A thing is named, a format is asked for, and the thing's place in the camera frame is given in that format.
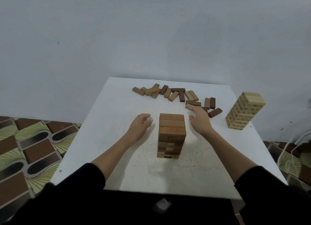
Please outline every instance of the black shirt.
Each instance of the black shirt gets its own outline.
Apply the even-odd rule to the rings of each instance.
[[[156,218],[164,221],[163,217],[150,209],[159,197],[154,197],[155,201],[148,204],[143,193],[128,197],[124,192],[120,194],[103,190],[104,187],[102,172],[91,163],[85,164],[57,186],[46,184],[41,193],[21,207],[8,224],[64,221],[104,223],[120,220],[153,223]],[[246,203],[240,211],[246,225],[310,223],[311,197],[302,190],[285,185],[263,167],[248,170],[237,180],[235,187]],[[179,203],[187,201],[187,198],[182,197]],[[232,210],[217,208],[217,212],[212,212],[213,205],[218,201],[224,203],[229,200],[202,198],[196,201],[200,208],[195,209],[197,213],[193,210],[192,202],[187,202],[175,211],[171,219],[185,221],[191,218],[195,223],[209,221],[218,224],[227,218],[230,224],[237,224]],[[208,220],[196,221],[199,215]]]

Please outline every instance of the hand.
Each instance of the hand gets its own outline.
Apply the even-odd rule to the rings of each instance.
[[[131,123],[128,131],[122,137],[126,140],[126,143],[129,144],[129,146],[134,145],[140,138],[145,135],[146,130],[153,122],[153,119],[150,118],[150,116],[150,114],[140,114]]]
[[[204,111],[204,109],[199,106],[189,105],[188,110],[195,112],[195,117],[193,115],[189,115],[189,120],[196,132],[203,135],[214,131],[210,122],[210,117],[208,117],[208,114]]]

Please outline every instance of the white table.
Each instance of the white table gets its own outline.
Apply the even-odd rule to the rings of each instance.
[[[286,180],[276,166],[257,131],[249,123],[243,131],[228,129],[225,117],[237,97],[225,85],[200,84],[131,78],[109,78],[95,101],[76,138],[68,149],[52,183],[58,184],[79,167],[91,162],[112,146],[140,113],[150,113],[153,125],[139,144],[130,148],[111,174],[106,189],[241,199],[233,181],[211,145],[189,125],[185,103],[140,96],[133,87],[150,88],[155,83],[193,90],[204,103],[215,97],[223,113],[211,119],[212,126],[230,144],[255,163]],[[178,160],[157,158],[160,113],[185,115],[187,136]]]

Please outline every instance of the left hand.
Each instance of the left hand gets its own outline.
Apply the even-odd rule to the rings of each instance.
[[[146,130],[151,126],[153,119],[150,114],[140,114],[131,123],[128,131],[122,137],[129,146],[134,145],[145,135]]]

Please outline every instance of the jenga tower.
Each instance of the jenga tower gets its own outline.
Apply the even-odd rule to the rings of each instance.
[[[183,115],[160,114],[158,158],[178,159],[186,138]]]
[[[243,130],[265,104],[259,93],[242,92],[225,118],[228,128]]]

